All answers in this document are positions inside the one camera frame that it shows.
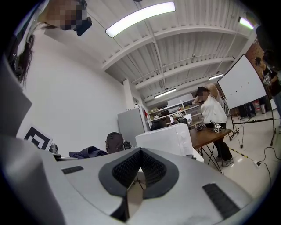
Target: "refrigerator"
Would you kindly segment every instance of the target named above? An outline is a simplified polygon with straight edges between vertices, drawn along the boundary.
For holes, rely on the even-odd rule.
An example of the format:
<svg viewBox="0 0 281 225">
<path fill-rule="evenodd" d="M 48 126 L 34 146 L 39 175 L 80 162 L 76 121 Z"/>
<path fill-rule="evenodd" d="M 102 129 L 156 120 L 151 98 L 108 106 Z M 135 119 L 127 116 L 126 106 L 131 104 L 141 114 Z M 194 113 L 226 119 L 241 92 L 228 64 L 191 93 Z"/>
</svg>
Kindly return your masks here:
<svg viewBox="0 0 281 225">
<path fill-rule="evenodd" d="M 137 145 L 136 136 L 150 131 L 150 125 L 143 107 L 118 114 L 118 125 L 120 134 L 133 147 Z"/>
</svg>

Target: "black bag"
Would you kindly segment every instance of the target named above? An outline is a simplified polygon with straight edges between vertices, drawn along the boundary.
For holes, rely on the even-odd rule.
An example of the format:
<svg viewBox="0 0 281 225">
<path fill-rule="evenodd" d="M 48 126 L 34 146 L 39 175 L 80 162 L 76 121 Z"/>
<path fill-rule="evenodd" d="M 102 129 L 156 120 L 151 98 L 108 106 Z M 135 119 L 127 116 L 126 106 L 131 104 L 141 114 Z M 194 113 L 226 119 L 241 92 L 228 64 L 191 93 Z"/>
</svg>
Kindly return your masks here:
<svg viewBox="0 0 281 225">
<path fill-rule="evenodd" d="M 110 133 L 109 135 L 107 135 L 105 143 L 106 143 L 106 151 L 109 154 L 124 150 L 122 134 L 116 132 Z"/>
</svg>

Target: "person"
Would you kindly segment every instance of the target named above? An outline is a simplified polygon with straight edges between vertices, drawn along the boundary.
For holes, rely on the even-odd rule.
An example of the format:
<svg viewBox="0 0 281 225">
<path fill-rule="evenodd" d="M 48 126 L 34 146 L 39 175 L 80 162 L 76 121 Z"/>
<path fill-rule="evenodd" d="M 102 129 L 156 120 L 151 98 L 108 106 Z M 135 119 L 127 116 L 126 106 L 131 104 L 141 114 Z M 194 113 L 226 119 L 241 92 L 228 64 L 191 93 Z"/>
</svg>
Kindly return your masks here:
<svg viewBox="0 0 281 225">
<path fill-rule="evenodd" d="M 246 112 L 248 114 L 249 119 L 256 116 L 255 108 L 252 102 L 248 102 L 245 104 Z"/>
<path fill-rule="evenodd" d="M 9 64 L 20 83 L 25 83 L 32 59 L 35 29 L 42 25 L 42 29 L 72 29 L 78 34 L 78 30 L 81 31 L 80 28 L 88 21 L 86 8 L 85 0 L 41 0 L 33 7 L 14 31 L 5 50 Z"/>
<path fill-rule="evenodd" d="M 270 93 L 277 107 L 279 116 L 281 115 L 281 85 L 277 77 L 277 73 L 271 70 L 260 57 L 255 58 L 256 65 L 263 70 L 263 82 L 270 86 Z M 279 133 L 281 134 L 281 122 L 279 125 Z"/>
<path fill-rule="evenodd" d="M 224 102 L 214 84 L 209 84 L 207 87 L 198 87 L 193 103 L 202 104 L 201 112 L 207 128 L 213 128 L 211 121 L 218 123 L 222 128 L 226 128 L 227 116 L 223 109 Z M 222 159 L 223 167 L 227 167 L 234 162 L 234 158 L 223 138 L 215 141 L 214 145 L 218 151 L 217 162 Z"/>
</svg>

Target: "ceiling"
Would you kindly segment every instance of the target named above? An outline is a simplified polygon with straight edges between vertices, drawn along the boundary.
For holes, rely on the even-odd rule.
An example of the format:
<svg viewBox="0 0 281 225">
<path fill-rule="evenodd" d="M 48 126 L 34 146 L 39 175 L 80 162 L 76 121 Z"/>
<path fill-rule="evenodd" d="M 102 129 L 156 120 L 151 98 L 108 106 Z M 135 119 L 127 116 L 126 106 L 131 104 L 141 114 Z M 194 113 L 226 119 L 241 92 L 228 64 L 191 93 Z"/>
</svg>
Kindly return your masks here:
<svg viewBox="0 0 281 225">
<path fill-rule="evenodd" d="M 175 12 L 141 21 L 114 38 L 105 33 L 123 17 L 167 1 L 87 0 L 93 22 L 87 32 L 48 34 L 78 46 L 119 82 L 128 79 L 151 102 L 166 88 L 188 88 L 226 72 L 251 33 L 238 23 L 246 11 L 236 0 L 174 0 Z"/>
</svg>

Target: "small cube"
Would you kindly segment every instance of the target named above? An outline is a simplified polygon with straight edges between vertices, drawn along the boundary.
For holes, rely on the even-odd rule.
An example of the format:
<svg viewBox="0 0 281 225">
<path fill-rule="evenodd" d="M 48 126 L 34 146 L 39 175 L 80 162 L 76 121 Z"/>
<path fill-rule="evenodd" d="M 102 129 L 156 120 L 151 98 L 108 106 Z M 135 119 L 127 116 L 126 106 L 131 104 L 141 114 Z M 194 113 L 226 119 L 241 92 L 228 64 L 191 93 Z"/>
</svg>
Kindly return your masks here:
<svg viewBox="0 0 281 225">
<path fill-rule="evenodd" d="M 215 125 L 215 132 L 220 133 L 221 132 L 221 126 L 219 124 Z"/>
</svg>

